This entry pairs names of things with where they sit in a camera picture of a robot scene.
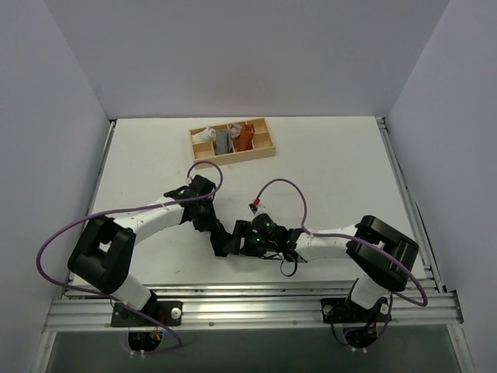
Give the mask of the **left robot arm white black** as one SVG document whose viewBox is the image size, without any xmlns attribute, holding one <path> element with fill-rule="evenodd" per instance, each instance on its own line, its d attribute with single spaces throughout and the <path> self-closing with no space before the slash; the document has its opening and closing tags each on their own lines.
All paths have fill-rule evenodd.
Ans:
<svg viewBox="0 0 497 373">
<path fill-rule="evenodd" d="M 130 306 L 128 315 L 139 326 L 151 324 L 157 315 L 156 296 L 129 275 L 134 247 L 166 228 L 190 222 L 198 232 L 209 232 L 214 254 L 224 256 L 231 235 L 215 214 L 215 188 L 215 183 L 197 175 L 188 185 L 164 193 L 155 208 L 123 218 L 90 219 L 69 257 L 68 269 Z"/>
</svg>

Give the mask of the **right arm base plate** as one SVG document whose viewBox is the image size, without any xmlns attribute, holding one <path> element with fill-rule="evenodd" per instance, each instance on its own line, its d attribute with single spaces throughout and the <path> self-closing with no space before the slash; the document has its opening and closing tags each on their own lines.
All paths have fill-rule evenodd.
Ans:
<svg viewBox="0 0 497 373">
<path fill-rule="evenodd" d="M 322 298 L 321 315 L 323 322 L 333 324 L 391 321 L 389 303 L 385 297 L 379 298 L 371 309 L 364 309 L 348 298 Z"/>
</svg>

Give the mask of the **wooden compartment tray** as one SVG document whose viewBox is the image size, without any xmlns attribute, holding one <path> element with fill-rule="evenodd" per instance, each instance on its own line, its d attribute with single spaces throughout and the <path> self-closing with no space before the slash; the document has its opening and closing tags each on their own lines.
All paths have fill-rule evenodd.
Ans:
<svg viewBox="0 0 497 373">
<path fill-rule="evenodd" d="M 237 152 L 236 146 L 238 138 L 232 138 L 232 152 L 226 155 L 215 155 L 215 139 L 210 142 L 203 142 L 199 144 L 192 143 L 192 134 L 200 132 L 205 127 L 194 128 L 189 130 L 189 142 L 194 162 L 208 161 L 213 162 L 218 166 L 222 166 L 236 162 L 269 158 L 276 154 L 273 136 L 269 129 L 269 125 L 267 124 L 266 118 L 261 117 L 248 120 L 237 120 L 231 123 L 241 123 L 243 125 L 252 124 L 254 126 L 255 134 L 252 140 L 252 149 L 244 152 Z M 216 131 L 229 131 L 228 124 L 231 123 L 211 124 L 206 127 L 212 127 Z"/>
</svg>

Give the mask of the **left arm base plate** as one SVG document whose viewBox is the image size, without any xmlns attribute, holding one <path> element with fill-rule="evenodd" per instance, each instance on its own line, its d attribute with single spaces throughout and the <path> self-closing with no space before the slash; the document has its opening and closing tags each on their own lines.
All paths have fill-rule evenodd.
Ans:
<svg viewBox="0 0 497 373">
<path fill-rule="evenodd" d="M 182 323 L 183 303 L 180 301 L 155 301 L 147 305 L 138 315 L 131 311 L 122 303 L 113 305 L 113 312 L 110 321 L 112 327 L 145 327 L 156 326 L 156 322 L 161 322 L 166 326 L 180 326 Z"/>
</svg>

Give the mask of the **black underwear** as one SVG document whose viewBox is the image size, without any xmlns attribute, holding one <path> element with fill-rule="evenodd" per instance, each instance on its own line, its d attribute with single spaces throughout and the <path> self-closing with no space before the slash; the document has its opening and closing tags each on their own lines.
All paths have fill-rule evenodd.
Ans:
<svg viewBox="0 0 497 373">
<path fill-rule="evenodd" d="M 217 257 L 239 255 L 241 240 L 242 237 L 238 229 L 235 229 L 234 233 L 228 233 L 223 225 L 217 225 L 210 230 L 210 244 Z"/>
</svg>

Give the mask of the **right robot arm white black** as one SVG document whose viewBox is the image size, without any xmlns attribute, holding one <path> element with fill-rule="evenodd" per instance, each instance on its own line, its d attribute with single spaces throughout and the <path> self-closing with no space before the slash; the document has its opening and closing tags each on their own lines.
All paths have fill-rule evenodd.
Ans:
<svg viewBox="0 0 497 373">
<path fill-rule="evenodd" d="M 277 225 L 267 214 L 237 221 L 223 248 L 231 255 L 276 258 L 298 264 L 351 259 L 363 274 L 345 301 L 348 317 L 365 319 L 387 292 L 403 292 L 419 254 L 418 244 L 373 215 L 344 228 L 311 232 Z"/>
</svg>

